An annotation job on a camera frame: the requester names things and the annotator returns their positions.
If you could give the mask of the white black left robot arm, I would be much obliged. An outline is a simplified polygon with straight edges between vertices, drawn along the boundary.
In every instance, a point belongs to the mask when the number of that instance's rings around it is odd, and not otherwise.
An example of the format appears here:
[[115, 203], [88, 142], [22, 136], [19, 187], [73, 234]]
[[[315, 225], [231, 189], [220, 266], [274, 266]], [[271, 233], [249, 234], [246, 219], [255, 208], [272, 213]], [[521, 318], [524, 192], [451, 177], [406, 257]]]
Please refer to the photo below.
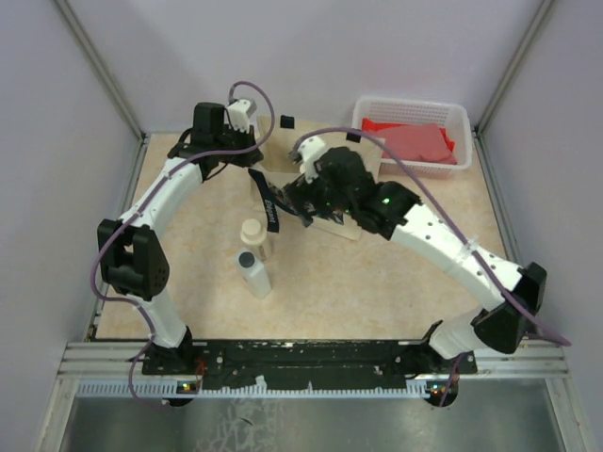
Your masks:
[[220, 164], [250, 168], [263, 156], [255, 143], [254, 101], [199, 103], [193, 124], [167, 154], [142, 197], [115, 220], [97, 228], [95, 269], [115, 291], [113, 300], [137, 309], [150, 330], [144, 372], [186, 374], [198, 364], [189, 327], [180, 319], [167, 284], [170, 265], [161, 237], [180, 205]]

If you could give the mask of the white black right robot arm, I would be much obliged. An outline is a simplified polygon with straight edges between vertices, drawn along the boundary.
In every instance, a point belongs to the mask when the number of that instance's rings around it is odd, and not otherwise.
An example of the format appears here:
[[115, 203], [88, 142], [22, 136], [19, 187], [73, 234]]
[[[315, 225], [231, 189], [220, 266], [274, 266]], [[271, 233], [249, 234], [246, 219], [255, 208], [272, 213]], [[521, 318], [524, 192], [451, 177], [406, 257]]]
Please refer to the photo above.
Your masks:
[[285, 199], [305, 225], [320, 216], [346, 214], [364, 231], [378, 234], [431, 261], [468, 290], [479, 308], [441, 321], [426, 335], [422, 364], [443, 372], [458, 355], [490, 348], [513, 354], [542, 304], [546, 271], [521, 267], [463, 242], [412, 190], [378, 183], [362, 157], [347, 147], [307, 139], [291, 158], [300, 176], [285, 185]]

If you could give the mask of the beige canvas tote bag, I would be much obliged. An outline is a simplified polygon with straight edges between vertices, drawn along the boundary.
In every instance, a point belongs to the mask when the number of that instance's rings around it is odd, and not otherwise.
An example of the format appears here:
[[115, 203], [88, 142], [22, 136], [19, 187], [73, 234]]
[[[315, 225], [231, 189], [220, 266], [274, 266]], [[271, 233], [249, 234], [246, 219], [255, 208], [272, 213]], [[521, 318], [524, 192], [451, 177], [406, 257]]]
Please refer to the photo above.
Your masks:
[[[269, 189], [274, 196], [283, 201], [280, 189], [300, 176], [300, 166], [294, 164], [288, 157], [297, 139], [317, 129], [330, 128], [329, 124], [317, 121], [307, 121], [299, 118], [293, 120], [293, 128], [283, 128], [280, 120], [276, 121], [268, 141], [261, 147], [264, 159], [260, 162], [262, 172], [267, 180]], [[381, 165], [381, 149], [371, 141], [362, 138], [359, 142], [347, 140], [345, 133], [329, 133], [319, 136], [330, 148], [346, 146], [358, 153], [375, 180], [378, 179]], [[362, 235], [362, 229], [347, 214], [336, 213], [332, 219], [325, 216], [314, 218], [312, 227], [323, 232], [336, 234], [349, 240], [357, 241]]]

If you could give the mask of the white bottle dark cap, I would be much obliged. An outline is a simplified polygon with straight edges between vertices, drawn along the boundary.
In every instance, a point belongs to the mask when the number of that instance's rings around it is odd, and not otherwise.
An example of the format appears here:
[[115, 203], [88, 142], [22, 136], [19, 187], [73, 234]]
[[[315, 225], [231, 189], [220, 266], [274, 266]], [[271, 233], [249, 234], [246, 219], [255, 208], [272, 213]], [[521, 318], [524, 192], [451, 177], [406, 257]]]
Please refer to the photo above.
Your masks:
[[264, 263], [247, 249], [241, 249], [236, 254], [234, 262], [248, 290], [257, 299], [264, 299], [272, 290]]

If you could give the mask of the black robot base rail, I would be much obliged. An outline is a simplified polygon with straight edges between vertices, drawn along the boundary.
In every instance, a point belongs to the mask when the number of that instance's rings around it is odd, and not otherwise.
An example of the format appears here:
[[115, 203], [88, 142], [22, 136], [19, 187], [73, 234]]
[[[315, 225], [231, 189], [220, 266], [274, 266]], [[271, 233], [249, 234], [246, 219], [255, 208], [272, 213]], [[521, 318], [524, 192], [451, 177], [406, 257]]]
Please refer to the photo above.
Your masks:
[[421, 375], [447, 376], [453, 360], [421, 340], [188, 340], [150, 347], [145, 376], [199, 377], [207, 390], [247, 389], [261, 377], [270, 390], [404, 389]]

